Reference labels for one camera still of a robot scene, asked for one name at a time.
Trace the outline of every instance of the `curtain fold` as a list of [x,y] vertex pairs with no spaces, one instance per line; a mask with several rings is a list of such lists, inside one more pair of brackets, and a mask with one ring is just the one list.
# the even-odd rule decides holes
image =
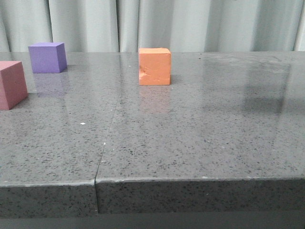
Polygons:
[[303,2],[0,0],[0,52],[51,41],[65,42],[68,52],[292,51]]

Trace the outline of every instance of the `table surface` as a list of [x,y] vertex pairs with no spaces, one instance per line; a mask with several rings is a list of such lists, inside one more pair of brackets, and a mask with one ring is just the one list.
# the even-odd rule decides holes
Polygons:
[[0,111],[2,188],[88,185],[94,206],[95,184],[305,177],[303,52],[172,53],[169,86],[138,85],[137,53],[68,53],[59,74],[0,60],[29,91]]

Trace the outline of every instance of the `purple cube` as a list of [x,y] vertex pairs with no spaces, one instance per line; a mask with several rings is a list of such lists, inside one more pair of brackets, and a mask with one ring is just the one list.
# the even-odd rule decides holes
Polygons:
[[67,68],[65,44],[43,42],[29,46],[33,73],[61,73]]

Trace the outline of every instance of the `granite tabletop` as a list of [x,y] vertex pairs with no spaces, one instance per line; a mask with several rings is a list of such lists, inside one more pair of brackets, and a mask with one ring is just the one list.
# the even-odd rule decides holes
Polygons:
[[0,218],[305,209],[305,53],[68,53],[0,111]]

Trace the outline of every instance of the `block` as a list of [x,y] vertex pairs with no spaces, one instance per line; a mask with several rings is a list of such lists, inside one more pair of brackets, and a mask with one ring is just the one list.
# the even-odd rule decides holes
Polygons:
[[43,42],[29,46],[33,73],[61,73],[67,68],[65,45]]
[[21,61],[0,61],[0,110],[10,110],[27,96]]
[[171,52],[165,48],[139,49],[139,85],[171,83]]

